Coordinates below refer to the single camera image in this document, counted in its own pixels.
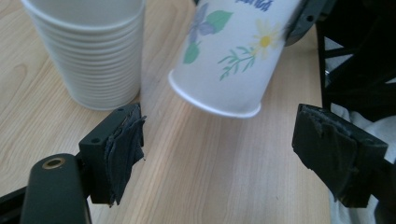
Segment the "wooden table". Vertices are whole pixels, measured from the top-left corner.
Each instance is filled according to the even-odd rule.
[[[285,48],[262,111],[226,119],[197,109],[167,75],[194,13],[189,0],[148,0],[142,87],[145,161],[119,206],[90,204],[93,223],[329,223],[328,191],[293,153],[297,105],[320,105],[315,30]],[[109,112],[69,97],[21,3],[0,1],[0,195],[78,142]]]

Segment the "black plastic part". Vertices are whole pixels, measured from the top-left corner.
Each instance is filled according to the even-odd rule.
[[[0,198],[0,223],[19,223],[21,219],[21,209],[26,187],[17,189]]]
[[[376,198],[379,200],[375,209],[376,223],[396,223],[396,165],[386,162],[380,175],[373,183],[377,187]]]
[[[32,168],[21,223],[91,223],[73,155],[58,154]]]
[[[332,112],[299,105],[294,152],[346,207],[366,207],[388,145]]]
[[[93,203],[120,203],[132,166],[143,158],[144,119],[140,104],[120,107],[79,142],[82,162],[92,170]]]
[[[332,11],[335,0],[305,0],[300,6],[299,14],[286,38],[286,46],[292,45],[300,40],[315,22],[319,19],[324,20]]]
[[[396,0],[337,1],[326,21],[317,22],[323,107],[331,103],[370,121],[396,115]],[[340,49],[326,50],[325,37]],[[350,57],[327,71],[327,59]]]
[[[93,169],[89,164],[84,162],[81,152],[76,155],[76,161],[78,164],[79,178],[81,180],[84,198],[88,198],[94,186]]]

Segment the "white paper cup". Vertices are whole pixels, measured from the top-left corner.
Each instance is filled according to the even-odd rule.
[[[140,89],[145,0],[22,0],[70,96],[96,110]]]
[[[179,61],[169,74],[172,88],[211,113],[253,117],[261,109],[300,3],[201,0]]]

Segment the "stack of paper cups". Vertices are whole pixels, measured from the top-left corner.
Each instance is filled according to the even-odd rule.
[[[144,0],[22,0],[71,97],[91,109],[140,89]]]

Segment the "yellow flower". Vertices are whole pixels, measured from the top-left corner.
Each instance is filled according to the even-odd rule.
[[[278,45],[278,40],[280,38],[279,24],[271,27],[268,21],[264,23],[261,20],[256,20],[257,35],[253,37],[257,39],[256,42],[251,43],[250,46],[253,47],[251,54],[256,56],[258,53],[262,53],[262,58],[268,57],[268,48],[276,49]]]

